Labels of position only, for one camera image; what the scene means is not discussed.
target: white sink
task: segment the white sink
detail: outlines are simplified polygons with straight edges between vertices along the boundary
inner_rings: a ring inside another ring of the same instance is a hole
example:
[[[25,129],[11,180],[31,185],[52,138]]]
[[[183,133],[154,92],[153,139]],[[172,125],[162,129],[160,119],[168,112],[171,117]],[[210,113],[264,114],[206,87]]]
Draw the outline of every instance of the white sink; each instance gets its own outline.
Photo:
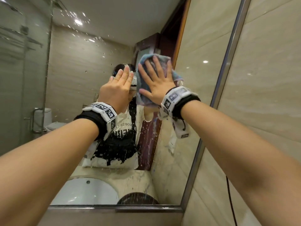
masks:
[[[118,194],[106,182],[94,178],[67,181],[51,205],[116,205]]]

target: white t-shirt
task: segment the white t-shirt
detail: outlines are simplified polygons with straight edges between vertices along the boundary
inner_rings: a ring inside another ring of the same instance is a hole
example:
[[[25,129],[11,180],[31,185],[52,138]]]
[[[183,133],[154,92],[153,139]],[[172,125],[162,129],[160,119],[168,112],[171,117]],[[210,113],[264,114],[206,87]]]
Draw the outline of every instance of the white t-shirt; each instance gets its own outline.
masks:
[[[148,115],[148,117],[144,117],[144,106],[137,105],[137,114],[136,114],[136,145],[138,145],[139,137],[141,134],[142,123],[144,120],[147,122],[152,121],[153,114]],[[115,129],[113,130],[113,135],[116,135],[119,138],[122,138],[128,131],[132,129],[132,119],[129,113],[129,107],[127,108],[125,113],[120,113],[117,118],[117,124]],[[122,163],[121,160],[112,160],[111,165],[107,166],[107,160],[102,158],[92,158],[95,150],[96,150],[97,142],[93,142],[93,144],[89,147],[88,152],[86,153],[87,158],[84,159],[82,166],[83,167],[105,167],[111,169],[137,169],[138,167],[138,153],[136,152],[131,158],[125,160]]]

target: finger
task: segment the finger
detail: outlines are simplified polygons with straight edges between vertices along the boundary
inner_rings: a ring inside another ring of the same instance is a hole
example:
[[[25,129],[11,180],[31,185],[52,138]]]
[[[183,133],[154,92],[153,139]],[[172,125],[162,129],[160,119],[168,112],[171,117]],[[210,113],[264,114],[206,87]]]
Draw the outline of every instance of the finger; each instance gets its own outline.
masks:
[[[121,78],[119,79],[119,84],[124,85],[126,83],[126,80],[128,79],[130,74],[130,67],[128,65],[125,66],[123,74]]]
[[[146,89],[140,89],[139,93],[146,96],[147,98],[151,99],[152,98],[152,94],[151,92],[147,91]]]
[[[121,78],[122,74],[123,74],[123,70],[120,69],[120,70],[117,72],[117,75],[116,75],[116,77],[114,78],[113,82],[118,82],[119,79]]]
[[[124,84],[124,86],[129,90],[132,85],[133,77],[134,77],[134,72],[131,71],[128,76],[128,79],[126,80],[126,83]]]
[[[109,79],[109,83],[111,83],[113,80],[114,80],[114,77],[111,76],[110,79]]]
[[[145,65],[146,65],[146,67],[147,67],[147,69],[148,69],[148,72],[150,73],[150,77],[151,77],[151,79],[153,80],[153,82],[156,81],[156,80],[158,80],[159,78],[158,78],[158,76],[157,76],[155,70],[153,69],[153,66],[152,66],[151,63],[149,62],[149,60],[146,60],[146,61],[145,61]]]
[[[159,62],[159,59],[157,56],[153,56],[153,62],[155,63],[156,65],[156,68],[157,68],[157,72],[158,72],[158,77],[159,78],[165,78],[165,75],[164,75],[164,70]]]
[[[143,69],[143,66],[140,63],[138,64],[138,70],[139,70],[139,73],[141,74],[142,78],[145,80],[146,84],[148,84],[148,86],[151,86],[153,84],[153,81],[147,75],[147,73]]]
[[[170,60],[167,62],[167,76],[166,76],[166,78],[170,79],[171,81],[173,80],[172,79],[172,64],[171,64]]]

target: black cable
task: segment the black cable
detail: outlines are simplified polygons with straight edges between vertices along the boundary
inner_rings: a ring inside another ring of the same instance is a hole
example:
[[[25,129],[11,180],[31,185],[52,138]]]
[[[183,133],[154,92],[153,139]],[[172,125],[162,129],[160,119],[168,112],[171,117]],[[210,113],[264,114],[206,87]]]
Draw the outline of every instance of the black cable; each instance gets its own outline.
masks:
[[[231,210],[232,210],[232,214],[233,214],[233,219],[234,219],[235,226],[237,226],[236,217],[235,217],[235,212],[234,212],[234,209],[233,209],[233,204],[232,204],[232,199],[231,199],[230,186],[229,186],[229,179],[228,179],[227,176],[226,176],[226,180],[227,180],[228,195],[229,195],[229,201],[230,201]]]

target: towel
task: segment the towel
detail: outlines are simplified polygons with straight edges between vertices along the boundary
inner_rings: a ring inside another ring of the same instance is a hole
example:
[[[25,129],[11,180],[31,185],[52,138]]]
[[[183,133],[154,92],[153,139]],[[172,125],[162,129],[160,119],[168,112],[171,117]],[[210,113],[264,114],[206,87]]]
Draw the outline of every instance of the towel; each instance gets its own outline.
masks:
[[[157,73],[157,69],[156,69],[156,65],[153,62],[152,57],[153,56],[157,56],[159,59],[159,62],[164,70],[164,75],[165,77],[167,76],[167,62],[169,60],[171,60],[170,57],[167,56],[163,56],[163,55],[158,55],[158,54],[145,54],[144,56],[142,56],[140,63],[142,64],[143,69],[145,70],[145,72],[148,74],[149,76],[149,72],[147,70],[147,67],[145,66],[145,61],[147,59],[149,59],[149,62],[151,63],[151,65],[153,66],[155,72]],[[158,107],[158,105],[156,105],[155,103],[153,103],[150,99],[148,99],[147,97],[145,97],[144,95],[139,93],[139,89],[146,89],[148,91],[151,91],[151,89],[149,88],[149,86],[146,84],[146,82],[144,81],[144,79],[141,76],[141,73],[138,71],[136,73],[137,76],[137,105],[143,105],[143,106],[149,106],[149,107]],[[173,81],[179,81],[179,80],[183,80],[182,77],[180,77],[174,70],[172,70],[172,79]]]

